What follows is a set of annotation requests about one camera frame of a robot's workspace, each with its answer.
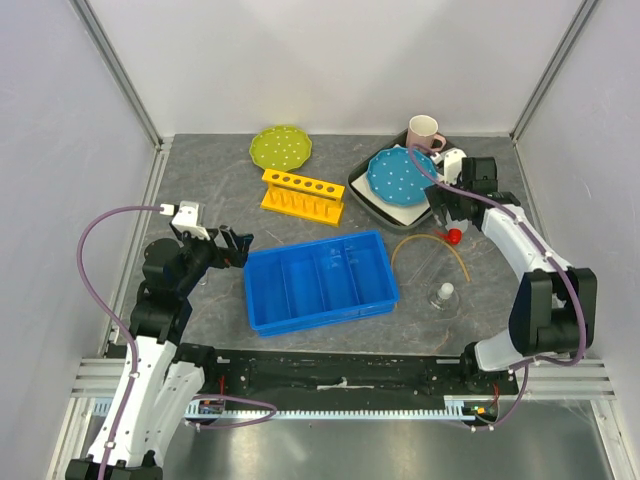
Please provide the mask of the wash bottle red cap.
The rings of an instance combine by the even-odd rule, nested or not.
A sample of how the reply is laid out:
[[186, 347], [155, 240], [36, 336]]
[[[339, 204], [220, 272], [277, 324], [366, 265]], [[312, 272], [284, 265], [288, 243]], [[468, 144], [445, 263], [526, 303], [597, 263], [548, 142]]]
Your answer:
[[458, 245], [468, 229], [466, 221], [454, 221], [438, 227], [435, 230], [437, 236], [450, 245]]

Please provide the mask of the glass flask white stopper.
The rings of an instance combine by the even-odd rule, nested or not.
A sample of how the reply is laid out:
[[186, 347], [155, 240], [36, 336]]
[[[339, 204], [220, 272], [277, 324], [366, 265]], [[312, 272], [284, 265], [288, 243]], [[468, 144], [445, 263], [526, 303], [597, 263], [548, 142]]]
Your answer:
[[433, 285], [428, 294], [430, 305], [438, 311], [454, 311], [459, 306], [459, 295], [450, 282]]

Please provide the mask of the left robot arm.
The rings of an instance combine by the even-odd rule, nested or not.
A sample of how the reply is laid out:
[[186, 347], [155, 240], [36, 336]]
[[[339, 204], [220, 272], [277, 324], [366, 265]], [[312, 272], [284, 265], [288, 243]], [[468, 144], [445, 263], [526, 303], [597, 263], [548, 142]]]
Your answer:
[[69, 462], [66, 478], [161, 478], [188, 404], [220, 378], [214, 348], [181, 341], [192, 313], [188, 297], [209, 269], [244, 267], [253, 239], [221, 226], [198, 235], [176, 231], [146, 247], [111, 407], [86, 457]]

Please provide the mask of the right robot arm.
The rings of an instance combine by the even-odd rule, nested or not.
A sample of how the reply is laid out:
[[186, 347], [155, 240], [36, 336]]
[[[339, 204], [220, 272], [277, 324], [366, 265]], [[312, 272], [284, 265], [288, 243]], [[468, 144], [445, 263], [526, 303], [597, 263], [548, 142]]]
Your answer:
[[460, 386], [477, 394], [493, 383], [494, 372], [535, 362], [578, 364], [594, 339], [595, 273], [563, 259], [535, 230], [515, 195], [500, 191], [494, 158], [446, 153], [432, 161], [436, 172], [425, 196], [437, 223], [475, 226], [519, 281], [506, 329], [465, 348], [457, 371]]

